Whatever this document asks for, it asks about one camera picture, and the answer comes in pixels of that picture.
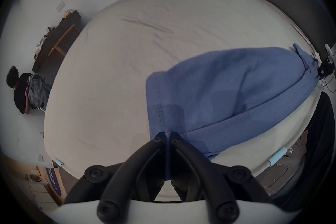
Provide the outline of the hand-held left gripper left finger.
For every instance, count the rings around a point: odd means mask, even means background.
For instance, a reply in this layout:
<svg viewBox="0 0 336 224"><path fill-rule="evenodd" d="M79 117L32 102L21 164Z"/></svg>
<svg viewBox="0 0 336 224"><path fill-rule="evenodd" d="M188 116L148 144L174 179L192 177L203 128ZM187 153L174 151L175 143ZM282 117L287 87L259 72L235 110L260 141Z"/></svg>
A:
<svg viewBox="0 0 336 224"><path fill-rule="evenodd" d="M93 165L67 194L64 204L99 201L97 216L102 222L124 222L131 199L153 202L165 183L166 134L111 166Z"/></svg>

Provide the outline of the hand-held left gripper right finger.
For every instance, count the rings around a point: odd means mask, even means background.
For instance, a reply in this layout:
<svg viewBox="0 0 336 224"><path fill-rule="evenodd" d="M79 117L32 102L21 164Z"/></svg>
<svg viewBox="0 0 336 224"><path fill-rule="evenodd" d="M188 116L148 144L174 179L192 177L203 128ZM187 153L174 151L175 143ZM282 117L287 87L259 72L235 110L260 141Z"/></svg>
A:
<svg viewBox="0 0 336 224"><path fill-rule="evenodd" d="M211 223L234 223L241 212L237 200L272 204L247 167L212 163L177 132L171 132L171 182L175 189L179 188L179 175L186 175L183 166L191 172L191 187L187 187L182 201L203 198Z"/></svg>

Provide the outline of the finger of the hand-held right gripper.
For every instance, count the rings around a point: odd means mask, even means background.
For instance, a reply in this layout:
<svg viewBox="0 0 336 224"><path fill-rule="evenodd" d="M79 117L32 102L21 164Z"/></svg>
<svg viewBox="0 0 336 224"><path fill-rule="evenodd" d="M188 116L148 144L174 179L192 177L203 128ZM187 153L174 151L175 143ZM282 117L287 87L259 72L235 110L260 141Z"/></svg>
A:
<svg viewBox="0 0 336 224"><path fill-rule="evenodd" d="M318 68L319 79L324 79L325 77L333 74L335 71L335 63L330 62L330 60L324 60L321 66Z"/></svg>

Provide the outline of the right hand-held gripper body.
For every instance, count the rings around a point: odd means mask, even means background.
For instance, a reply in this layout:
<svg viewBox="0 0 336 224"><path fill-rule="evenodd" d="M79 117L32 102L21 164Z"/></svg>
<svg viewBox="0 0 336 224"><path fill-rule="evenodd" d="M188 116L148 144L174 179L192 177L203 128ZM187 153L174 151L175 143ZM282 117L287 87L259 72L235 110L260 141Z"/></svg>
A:
<svg viewBox="0 0 336 224"><path fill-rule="evenodd" d="M325 49L328 53L329 63L336 63L336 52L333 51L328 44L325 44Z"/></svg>

